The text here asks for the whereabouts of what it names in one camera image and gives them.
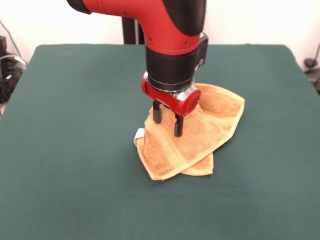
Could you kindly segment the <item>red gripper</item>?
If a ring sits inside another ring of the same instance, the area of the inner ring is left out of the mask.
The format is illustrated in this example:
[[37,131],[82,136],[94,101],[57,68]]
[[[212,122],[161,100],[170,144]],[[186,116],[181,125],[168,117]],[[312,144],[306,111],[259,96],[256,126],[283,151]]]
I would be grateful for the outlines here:
[[184,117],[190,114],[197,106],[201,91],[196,88],[194,81],[186,89],[169,92],[161,91],[153,87],[145,72],[141,81],[142,91],[153,100],[153,121],[160,124],[162,121],[161,105],[175,113],[174,136],[181,137],[183,134]]

